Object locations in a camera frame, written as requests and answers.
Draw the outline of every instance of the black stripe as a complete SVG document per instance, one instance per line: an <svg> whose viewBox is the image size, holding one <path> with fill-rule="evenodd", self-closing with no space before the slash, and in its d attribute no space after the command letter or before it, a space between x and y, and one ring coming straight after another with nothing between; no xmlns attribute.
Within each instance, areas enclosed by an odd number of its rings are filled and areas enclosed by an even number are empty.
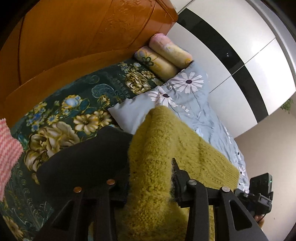
<svg viewBox="0 0 296 241"><path fill-rule="evenodd" d="M196 36L228 69L247 99L257 122L268 116L256 83L230 44L211 25L188 8L179 14L177 23Z"/></svg>
<svg viewBox="0 0 296 241"><path fill-rule="evenodd" d="M268 116L268 112L257 85L247 68L243 66L235 72L232 77L246 97L254 113L256 121L262 121L266 116Z"/></svg>

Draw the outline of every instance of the knitted sweater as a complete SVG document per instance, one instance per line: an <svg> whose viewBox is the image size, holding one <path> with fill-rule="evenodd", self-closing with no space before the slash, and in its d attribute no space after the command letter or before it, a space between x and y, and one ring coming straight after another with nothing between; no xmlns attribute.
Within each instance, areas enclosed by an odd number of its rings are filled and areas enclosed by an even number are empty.
<svg viewBox="0 0 296 241"><path fill-rule="evenodd" d="M117 214L119 240L184 241L189 209L171 196L172 158L206 187L236 188L239 172L165 106L150 110L129 148L130 192ZM210 240L214 240L210 208Z"/></svg>

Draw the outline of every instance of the wooden headboard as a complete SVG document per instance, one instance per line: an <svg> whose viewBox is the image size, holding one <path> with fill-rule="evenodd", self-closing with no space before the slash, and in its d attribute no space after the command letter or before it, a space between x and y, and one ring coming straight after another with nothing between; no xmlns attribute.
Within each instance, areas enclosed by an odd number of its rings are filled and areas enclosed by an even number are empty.
<svg viewBox="0 0 296 241"><path fill-rule="evenodd" d="M169 0L41 0L0 51L0 117L12 126L57 89L130 58L178 15Z"/></svg>

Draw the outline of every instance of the cylindrical pillow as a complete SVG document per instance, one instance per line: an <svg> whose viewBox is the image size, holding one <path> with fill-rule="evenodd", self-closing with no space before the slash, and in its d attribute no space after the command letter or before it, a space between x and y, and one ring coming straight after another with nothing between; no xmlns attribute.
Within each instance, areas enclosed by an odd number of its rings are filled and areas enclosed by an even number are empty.
<svg viewBox="0 0 296 241"><path fill-rule="evenodd" d="M175 45L164 34L155 34L150 39L149 47L180 69L187 68L193 61L190 53Z"/></svg>
<svg viewBox="0 0 296 241"><path fill-rule="evenodd" d="M135 52L135 58L145 64L154 74L161 78L164 82L173 78L180 70L164 59L162 56L154 52L148 46L140 48Z"/></svg>

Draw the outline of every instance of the human hand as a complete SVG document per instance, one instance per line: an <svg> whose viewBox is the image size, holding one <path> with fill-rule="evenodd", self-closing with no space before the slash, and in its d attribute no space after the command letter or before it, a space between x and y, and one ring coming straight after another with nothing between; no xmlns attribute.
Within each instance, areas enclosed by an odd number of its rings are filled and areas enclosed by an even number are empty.
<svg viewBox="0 0 296 241"><path fill-rule="evenodd" d="M263 218L263 215L256 215L256 216L254 217L254 219L255 219L256 222L258 222L258 221L260 220L259 223L258 223L258 225L259 225L260 228L262 228L262 226L263 226L263 224L264 224L264 218Z"/></svg>

